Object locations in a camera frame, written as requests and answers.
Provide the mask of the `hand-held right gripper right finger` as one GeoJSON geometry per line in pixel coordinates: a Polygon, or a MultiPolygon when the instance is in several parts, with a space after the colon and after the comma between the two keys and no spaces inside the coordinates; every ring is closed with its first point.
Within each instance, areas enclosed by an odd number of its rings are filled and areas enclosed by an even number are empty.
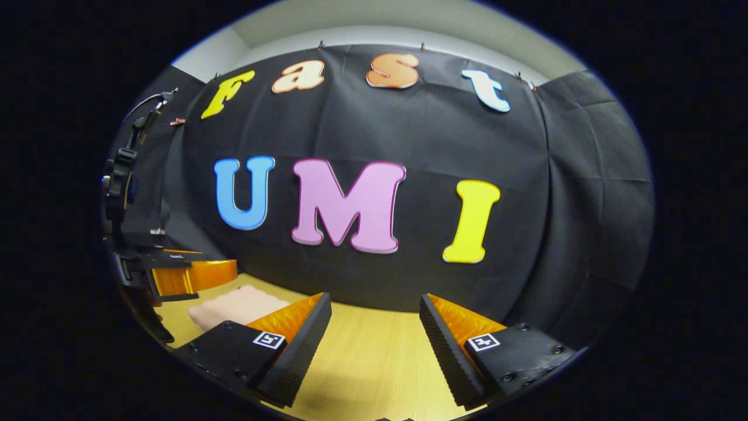
{"type": "Polygon", "coordinates": [[[458,406],[472,410],[526,394],[579,352],[529,323],[504,326],[433,294],[420,320],[458,406]]]}

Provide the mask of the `black backdrop cloth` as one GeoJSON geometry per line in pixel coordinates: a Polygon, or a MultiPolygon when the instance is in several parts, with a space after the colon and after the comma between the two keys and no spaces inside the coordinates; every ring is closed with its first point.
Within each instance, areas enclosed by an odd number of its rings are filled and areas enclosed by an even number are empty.
{"type": "Polygon", "coordinates": [[[377,45],[209,83],[171,67],[146,90],[178,89],[138,147],[123,234],[160,227],[164,246],[302,294],[416,312],[429,292],[588,346],[646,264],[652,172],[595,74],[527,84],[377,45]]]}

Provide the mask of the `pink suitcase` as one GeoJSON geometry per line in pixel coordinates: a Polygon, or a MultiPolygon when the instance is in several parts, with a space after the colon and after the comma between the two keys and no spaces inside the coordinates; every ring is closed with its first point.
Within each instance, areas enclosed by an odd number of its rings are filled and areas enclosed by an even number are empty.
{"type": "Polygon", "coordinates": [[[288,301],[254,286],[241,286],[217,298],[191,306],[187,313],[196,327],[201,332],[206,332],[223,322],[247,325],[286,306],[289,306],[288,301]]]}

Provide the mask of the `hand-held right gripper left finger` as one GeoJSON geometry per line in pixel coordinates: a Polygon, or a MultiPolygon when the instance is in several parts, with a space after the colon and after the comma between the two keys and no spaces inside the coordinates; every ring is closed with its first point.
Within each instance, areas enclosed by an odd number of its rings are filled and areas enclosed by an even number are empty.
{"type": "Polygon", "coordinates": [[[323,292],[241,325],[225,320],[175,351],[236,395],[292,406],[331,318],[323,292]]]}

